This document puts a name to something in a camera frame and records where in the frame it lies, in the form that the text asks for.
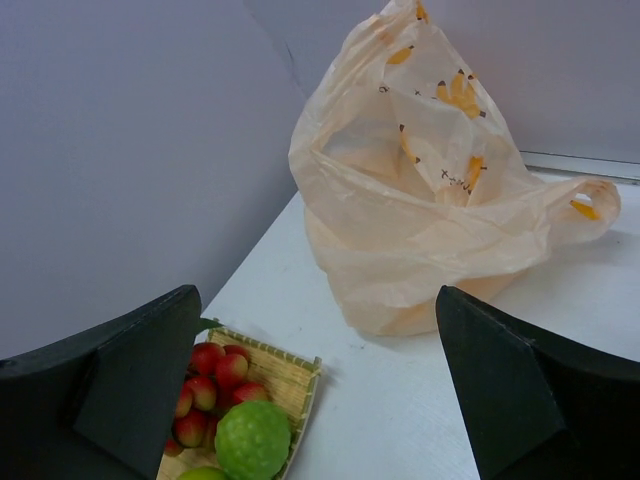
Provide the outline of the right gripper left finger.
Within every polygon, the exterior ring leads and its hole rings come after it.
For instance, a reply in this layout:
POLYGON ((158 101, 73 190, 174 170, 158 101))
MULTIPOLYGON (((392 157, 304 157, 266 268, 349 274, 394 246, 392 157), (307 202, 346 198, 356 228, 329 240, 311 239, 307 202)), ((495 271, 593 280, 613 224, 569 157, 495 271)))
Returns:
POLYGON ((184 285, 2 360, 2 478, 155 478, 200 314, 184 285))

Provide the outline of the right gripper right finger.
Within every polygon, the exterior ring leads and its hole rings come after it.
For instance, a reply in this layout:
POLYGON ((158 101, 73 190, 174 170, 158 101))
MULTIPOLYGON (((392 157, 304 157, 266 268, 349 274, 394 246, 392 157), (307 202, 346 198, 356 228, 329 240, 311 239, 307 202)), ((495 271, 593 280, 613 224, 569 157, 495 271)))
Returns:
POLYGON ((639 365, 456 288, 439 335, 483 479, 636 479, 639 365))

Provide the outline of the red fake berry bunch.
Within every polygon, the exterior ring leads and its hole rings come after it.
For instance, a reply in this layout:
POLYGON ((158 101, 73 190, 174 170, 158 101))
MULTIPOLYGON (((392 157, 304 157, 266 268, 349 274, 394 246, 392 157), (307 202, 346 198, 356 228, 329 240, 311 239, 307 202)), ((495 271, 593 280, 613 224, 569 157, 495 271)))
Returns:
POLYGON ((231 333, 216 319, 203 319, 200 326, 207 338, 191 350, 164 446, 166 458, 190 449, 216 451, 221 421, 232 408, 269 399, 258 370, 270 350, 231 333))

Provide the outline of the smooth green fake fruit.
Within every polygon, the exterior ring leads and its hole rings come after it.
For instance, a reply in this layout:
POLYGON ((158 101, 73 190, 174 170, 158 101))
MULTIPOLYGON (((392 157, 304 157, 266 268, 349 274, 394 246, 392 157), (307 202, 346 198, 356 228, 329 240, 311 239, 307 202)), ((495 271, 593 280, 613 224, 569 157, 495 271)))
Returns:
POLYGON ((201 466, 181 473, 177 480, 229 480, 229 477, 220 468, 201 466))

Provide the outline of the bumpy green fake fruit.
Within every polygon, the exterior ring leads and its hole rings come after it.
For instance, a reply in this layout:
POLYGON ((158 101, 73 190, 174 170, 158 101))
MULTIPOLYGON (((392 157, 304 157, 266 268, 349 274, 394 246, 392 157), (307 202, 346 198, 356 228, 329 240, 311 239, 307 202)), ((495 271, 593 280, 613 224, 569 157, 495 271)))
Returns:
POLYGON ((273 479, 290 451, 287 414, 269 401, 240 403, 219 421, 214 444, 230 479, 273 479))

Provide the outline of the translucent banana-print plastic bag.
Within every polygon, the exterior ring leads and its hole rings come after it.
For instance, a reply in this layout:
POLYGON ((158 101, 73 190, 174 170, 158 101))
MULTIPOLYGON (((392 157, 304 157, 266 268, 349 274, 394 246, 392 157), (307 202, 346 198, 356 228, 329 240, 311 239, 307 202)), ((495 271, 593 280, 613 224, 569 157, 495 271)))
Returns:
POLYGON ((356 26, 307 101, 289 165, 319 268, 366 334, 434 331, 451 285, 489 300, 566 245, 600 238, 621 199, 606 180, 546 182, 418 1, 356 26))

